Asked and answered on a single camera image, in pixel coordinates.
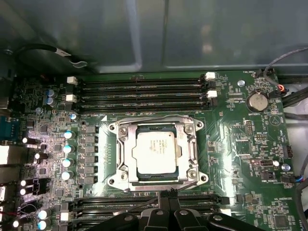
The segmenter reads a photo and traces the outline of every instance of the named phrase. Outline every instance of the electrolytic capacitor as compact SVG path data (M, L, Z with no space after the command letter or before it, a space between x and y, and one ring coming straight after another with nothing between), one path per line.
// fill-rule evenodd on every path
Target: electrolytic capacitor
M49 89L47 92L46 92L46 95L48 97L52 97L52 98L57 98L58 94L56 92L54 92L54 90L52 89Z
M32 187L24 188L24 189L21 189L19 192L22 196L27 195L27 194L33 193L33 188Z
M51 209L50 208L46 208L44 210L41 210L38 214L38 218L41 220L46 219L47 217L51 216Z
M72 167L74 165L74 160L73 159L64 159L62 161L63 167Z
M22 180L20 182L20 185L25 187L25 186L28 186L28 185L32 185L33 184L33 179L26 179L26 180Z
M62 173L61 177L62 177L62 180L72 179L74 177L74 172L72 172L72 171L65 171L65 172Z
M66 145L63 147L63 152L65 154L73 153L75 151L75 147L71 145Z
M50 107L55 107L57 105L57 101L54 100L52 97L47 98L46 104Z
M23 217L23 218L19 218L18 220L15 220L13 222L13 227L14 228L17 228L21 225L24 225L26 223L29 223L31 221L31 218L30 217Z
M51 225L51 221L49 219L41 220L38 223L38 230L45 230L50 225Z
M48 158L48 155L46 153L36 153L34 158L37 160L45 160Z
M79 118L80 118L80 115L77 114L77 113L72 113L72 114L70 115L70 118L71 118L71 120L73 120L73 121L78 121Z
M68 140L75 138L76 134L73 131L66 131L64 137Z
M38 143L36 139L29 138L29 137L24 137L22 141L25 144L37 144Z

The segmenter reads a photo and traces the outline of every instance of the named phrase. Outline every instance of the capacitor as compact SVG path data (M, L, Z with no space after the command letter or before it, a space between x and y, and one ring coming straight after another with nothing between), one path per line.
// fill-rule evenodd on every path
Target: capacitor
M66 145L63 147L63 152L65 154L73 153L75 151L75 147L71 145Z
M41 220L46 219L47 217L51 216L51 209L50 208L46 208L44 210L41 210L38 214L38 218Z
M28 185L32 185L33 184L33 179L26 179L26 180L22 180L20 182L20 185L25 187L25 186L28 186Z
M273 165L275 166L275 167L279 167L279 161L277 161L277 160L273 160Z
M29 223L30 221L31 221L30 217L19 218L18 220L15 220L13 222L13 227L18 228L19 226Z
M51 221L49 219L41 220L38 223L38 230L45 230L50 225L51 225Z
M80 118L80 115L77 114L77 113L72 113L72 114L70 115L70 118L71 118L71 120L78 121L79 118Z
M265 93L256 90L246 99L246 105L252 112L263 112L269 105L269 100Z
M64 137L68 140L75 138L76 134L73 131L66 131Z
M33 193L33 188L32 187L24 188L24 189L21 189L19 192L22 196L27 195L27 194Z
M29 138L29 137L24 137L22 141L25 144L37 144L38 143L36 139Z
M55 107L57 105L57 101L54 100L52 97L47 98L46 104L48 104L50 107Z
M62 180L72 179L74 177L74 172L72 172L72 171L65 171L65 172L62 173L61 177L62 177Z
M41 108L41 107L37 107L36 109L35 109L35 113L36 114L42 114L43 113L43 108Z
M36 153L34 158L37 160L45 160L48 158L48 155L46 153Z
M72 167L74 165L74 160L73 159L64 159L62 161L63 167Z
M56 92L54 92L54 90L52 89L49 89L47 92L46 92L46 95L48 97L51 97L51 98L57 98L58 94Z
M288 171L291 170L291 166L289 166L288 164L283 164L283 165L281 165L281 169L284 172L288 172Z

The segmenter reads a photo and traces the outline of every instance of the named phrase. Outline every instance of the gray cable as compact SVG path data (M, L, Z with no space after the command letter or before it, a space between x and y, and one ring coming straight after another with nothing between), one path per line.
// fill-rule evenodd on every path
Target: gray cable
M300 49L296 49L296 50L293 50L293 51L290 51L286 54L283 54L281 55L280 57L278 57L277 59L274 59L269 65L267 65L267 67L264 69L263 71L263 77L271 84L273 84L274 86L278 86L279 83L277 83L276 81L272 80L270 77L267 76L267 72L269 71L269 69L271 68L271 66L273 66L275 63L277 63L278 61L280 61L281 59L284 59L292 54L295 54L295 53L299 53L299 52L302 52L302 51L306 51L308 50L308 47L303 47L303 48L300 48Z

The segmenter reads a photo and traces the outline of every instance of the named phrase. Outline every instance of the integrated circuit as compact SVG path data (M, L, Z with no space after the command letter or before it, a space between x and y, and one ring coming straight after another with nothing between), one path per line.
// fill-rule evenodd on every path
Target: integrated circuit
M274 221L275 221L275 227L278 229L289 227L286 215L276 215L274 216Z

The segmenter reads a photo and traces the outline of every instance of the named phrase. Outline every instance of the black cable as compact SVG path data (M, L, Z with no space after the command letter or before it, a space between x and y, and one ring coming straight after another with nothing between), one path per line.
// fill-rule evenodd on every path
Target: black cable
M28 45L24 45L20 48L18 48L17 50L14 51L13 53L13 57L16 63L18 64L22 64L23 66L26 66L28 69L33 69L33 67L31 67L30 65L24 63L21 59L20 56L27 52L27 51L32 51L32 50L44 50L44 51L50 51L53 52L59 56L62 56L66 59L69 60L69 62L73 65L73 67L75 68L86 68L87 71L91 72L92 74L94 73L92 70L90 70L87 65L88 63L80 60L77 56L75 55L71 55L57 47L53 47L50 45L45 45L45 44L28 44Z
M308 50L308 47L304 47L304 48L300 48L300 49L296 49L296 50L293 50L293 51L290 51L286 54L283 54L281 56L279 56L277 59L274 59L269 65L267 65L267 67L264 69L263 71L263 77L269 82L271 83L272 85L274 86L278 86L279 83L277 83L276 81L272 80L270 77L267 76L267 72L269 71L269 69L271 68L271 66L273 66L275 63L277 63L278 61L280 61L281 59L284 59L292 54L295 54L295 53L299 53L299 52L302 52L302 51L306 51Z
M303 204L302 204L302 191L304 188L308 187L308 178L305 179L302 183L300 183L295 189L294 201L295 206L299 215L300 220L304 226L304 230L308 231L308 222L306 220L304 211L303 211Z
M302 90L299 90L299 91L297 91L295 93L292 93L292 94L290 94L288 96L283 97L282 98L282 102L290 101L292 99L295 99L295 98L297 98L299 96L306 95L306 94L308 94L308 87L303 88Z
M292 106L293 104L301 102L302 100L304 100L306 98L308 98L308 93L303 94L303 95L299 96L298 98L295 98L295 99L292 99L292 100L289 100L289 101L284 101L284 102L282 102L282 105L283 105L284 108L286 108L286 107Z
M306 219L308 219L308 209L304 211L304 214L305 214Z
M284 116L287 118L287 119L295 119L295 120L308 120L308 115L306 114L294 114L294 113L288 113L288 112L285 112L284 113Z

